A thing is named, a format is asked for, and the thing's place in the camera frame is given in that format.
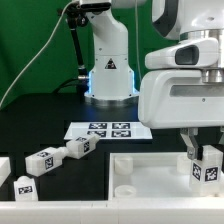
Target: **black table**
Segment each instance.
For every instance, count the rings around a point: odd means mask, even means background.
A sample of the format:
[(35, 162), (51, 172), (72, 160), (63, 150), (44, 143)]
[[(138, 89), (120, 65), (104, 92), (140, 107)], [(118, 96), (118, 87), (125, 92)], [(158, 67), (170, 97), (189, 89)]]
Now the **black table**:
[[(25, 157), (47, 147), (64, 146), (71, 122), (138, 121), (137, 105), (105, 109), (87, 105), (76, 94), (29, 94), (0, 112), (0, 156), (10, 157), (12, 173), (0, 188), (0, 201), (13, 201), (13, 182), (27, 175)], [(34, 178), (40, 201), (107, 200), (110, 153), (183, 152), (178, 129), (152, 130), (153, 141), (101, 140), (80, 160)], [(201, 144), (217, 143), (218, 128), (199, 131)]]

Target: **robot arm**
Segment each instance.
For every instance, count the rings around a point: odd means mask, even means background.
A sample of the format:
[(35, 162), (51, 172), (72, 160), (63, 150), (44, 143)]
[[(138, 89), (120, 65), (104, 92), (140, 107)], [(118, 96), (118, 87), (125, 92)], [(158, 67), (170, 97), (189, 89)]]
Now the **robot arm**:
[(180, 21), (179, 0), (155, 0), (152, 3), (152, 23), (155, 29), (168, 39), (178, 40)]
[[(153, 1), (155, 28), (163, 37), (180, 42), (146, 56), (146, 67), (156, 71), (141, 84), (139, 119), (145, 126), (224, 125), (223, 9), (222, 0)], [(189, 147), (197, 148), (191, 133), (185, 129), (181, 134)], [(192, 159), (196, 154), (189, 151)]]

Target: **green backdrop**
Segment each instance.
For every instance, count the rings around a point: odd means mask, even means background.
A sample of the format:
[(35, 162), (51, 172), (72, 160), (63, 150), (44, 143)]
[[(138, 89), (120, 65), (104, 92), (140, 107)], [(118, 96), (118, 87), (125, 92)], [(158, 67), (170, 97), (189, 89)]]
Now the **green backdrop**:
[[(59, 17), (57, 9), (68, 0), (1, 0), (0, 7), (0, 99), (15, 77), (48, 40)], [(159, 36), (151, 25), (151, 0), (139, 7), (139, 48), (142, 74), (145, 55), (173, 44)], [(136, 71), (135, 10), (114, 9), (114, 17), (129, 30), (129, 64)], [(85, 65), (93, 67), (91, 25), (78, 30)], [(63, 81), (77, 76), (76, 56), (70, 31), (63, 19), (49, 47), (24, 73), (8, 95), (5, 104), (27, 93), (52, 92)], [(74, 92), (73, 88), (62, 92)]]

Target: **robot cable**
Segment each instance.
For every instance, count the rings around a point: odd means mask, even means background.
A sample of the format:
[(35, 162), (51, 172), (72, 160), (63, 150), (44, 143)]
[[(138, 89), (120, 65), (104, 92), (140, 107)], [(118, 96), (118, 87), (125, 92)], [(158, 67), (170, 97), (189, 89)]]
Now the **robot cable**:
[(140, 83), (142, 82), (140, 57), (139, 57), (139, 27), (138, 27), (138, 0), (135, 0), (135, 24), (136, 24), (136, 54), (137, 54), (137, 65), (138, 65), (138, 76)]
[(19, 78), (24, 74), (24, 72), (30, 67), (30, 65), (41, 55), (41, 53), (48, 47), (48, 45), (49, 45), (49, 43), (51, 42), (51, 40), (52, 40), (52, 38), (54, 37), (54, 35), (55, 35), (55, 33), (56, 33), (56, 31), (57, 31), (57, 29), (58, 29), (58, 27), (59, 27), (59, 25), (60, 25), (60, 23), (61, 23), (61, 20), (62, 20), (62, 18), (63, 18), (63, 15), (65, 14), (65, 11), (66, 11), (66, 9), (67, 9), (67, 7), (69, 6), (69, 5), (71, 5), (71, 4), (73, 4), (74, 2), (70, 2), (70, 3), (68, 3), (65, 7), (64, 7), (64, 9), (63, 9), (63, 11), (62, 11), (62, 13), (61, 13), (61, 17), (59, 18), (59, 20), (58, 20), (58, 22), (57, 22), (57, 24), (56, 24), (56, 26), (55, 26), (55, 28), (54, 28), (54, 30), (53, 30), (53, 32), (52, 32), (52, 34), (51, 34), (51, 36), (50, 36), (50, 38), (48, 39), (48, 41), (46, 42), (46, 44), (40, 49), (40, 51), (33, 57), (33, 59), (24, 67), (24, 69), (19, 73), (19, 75), (15, 78), (15, 80), (13, 81), (13, 83), (9, 86), (9, 88), (7, 89), (7, 91), (5, 92), (5, 94), (4, 94), (4, 96), (2, 97), (2, 100), (1, 100), (1, 102), (0, 102), (0, 110), (1, 110), (1, 107), (2, 107), (2, 105), (3, 105), (3, 103), (4, 103), (4, 100), (5, 100), (5, 98), (7, 97), (7, 95), (8, 95), (8, 93), (11, 91), (11, 89), (13, 88), (13, 86), (16, 84), (16, 82), (19, 80)]

